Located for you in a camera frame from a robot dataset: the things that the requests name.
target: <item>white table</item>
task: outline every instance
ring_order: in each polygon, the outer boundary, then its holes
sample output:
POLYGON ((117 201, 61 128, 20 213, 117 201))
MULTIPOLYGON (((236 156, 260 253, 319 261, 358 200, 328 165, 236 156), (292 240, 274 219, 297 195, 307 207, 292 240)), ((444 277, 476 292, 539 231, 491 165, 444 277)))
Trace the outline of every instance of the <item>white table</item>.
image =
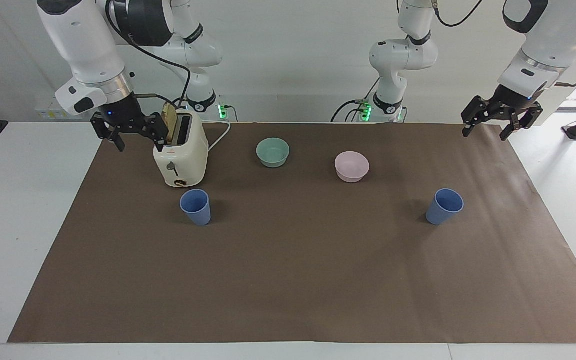
MULTIPOLYGON (((558 192, 576 184, 576 144, 556 126, 513 136, 576 255, 576 200, 558 192)), ((87 123, 10 123, 0 135, 0 359, 576 360, 575 344, 5 344, 99 144, 87 123)))

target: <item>green light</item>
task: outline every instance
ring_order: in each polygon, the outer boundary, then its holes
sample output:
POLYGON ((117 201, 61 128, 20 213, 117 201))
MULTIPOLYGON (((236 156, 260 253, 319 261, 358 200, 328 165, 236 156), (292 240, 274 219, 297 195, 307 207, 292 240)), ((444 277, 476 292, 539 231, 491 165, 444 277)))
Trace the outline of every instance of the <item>green light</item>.
POLYGON ((361 115, 362 121, 370 121, 370 114, 373 112, 373 107, 371 105, 366 105, 366 109, 363 110, 363 114, 361 115))
POLYGON ((219 117, 221 118, 221 120, 224 120, 228 117, 228 112, 226 112, 226 109, 224 109, 224 107, 221 104, 217 104, 217 107, 219 109, 219 117))

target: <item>brown tablecloth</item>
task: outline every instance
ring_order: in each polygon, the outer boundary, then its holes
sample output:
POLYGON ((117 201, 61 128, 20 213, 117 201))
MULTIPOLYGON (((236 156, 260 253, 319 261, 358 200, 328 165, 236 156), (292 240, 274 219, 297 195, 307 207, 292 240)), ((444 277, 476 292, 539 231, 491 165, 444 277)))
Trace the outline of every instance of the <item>brown tablecloth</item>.
POLYGON ((499 127, 460 130, 234 124, 199 186, 207 227, 151 143, 104 142, 9 341, 576 343, 574 256, 499 127), (267 137, 285 166, 259 163, 267 137), (349 150, 370 160, 357 184, 334 169, 349 150), (466 206, 435 227, 443 187, 466 206))

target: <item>white wall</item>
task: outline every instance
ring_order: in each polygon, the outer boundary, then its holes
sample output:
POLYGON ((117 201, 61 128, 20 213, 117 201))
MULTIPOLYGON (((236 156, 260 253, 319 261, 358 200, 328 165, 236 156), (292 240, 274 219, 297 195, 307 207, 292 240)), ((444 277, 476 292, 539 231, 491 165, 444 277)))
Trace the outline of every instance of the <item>white wall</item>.
MULTIPOLYGON (((443 18, 453 22, 475 2, 442 0, 439 6, 443 18)), ((492 95, 524 41, 503 23, 503 3, 484 1, 457 28, 434 24, 440 50, 436 66, 406 74, 410 121, 460 123, 473 96, 492 95), (437 109, 443 116, 437 116, 437 109)), ((338 105, 363 97, 377 79, 368 61, 371 46, 404 37, 394 0, 194 0, 193 6, 206 32, 224 47, 224 62, 208 71, 242 121, 328 121, 338 105)), ((43 29, 34 0, 0 0, 0 20, 0 28, 10 30, 0 34, 0 96, 9 99, 0 103, 0 114, 34 120, 32 96, 66 82, 69 67, 43 29), (11 74, 17 76, 14 81, 11 74)), ((137 73, 137 91, 179 95, 181 82, 168 70, 130 48, 121 54, 137 73)), ((563 80, 576 80, 576 64, 563 80)), ((545 115, 571 92, 557 88, 543 95, 545 115)), ((146 111, 160 107, 154 100, 144 104, 146 111)))

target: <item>pink bowl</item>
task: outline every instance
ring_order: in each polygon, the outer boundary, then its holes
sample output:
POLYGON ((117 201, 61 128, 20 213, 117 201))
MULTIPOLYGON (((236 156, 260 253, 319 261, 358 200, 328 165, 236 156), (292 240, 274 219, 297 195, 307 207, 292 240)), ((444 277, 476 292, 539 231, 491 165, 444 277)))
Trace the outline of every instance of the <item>pink bowl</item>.
POLYGON ((334 159, 334 168, 339 179, 346 183, 357 183, 370 171, 370 162, 361 153, 346 151, 334 159))

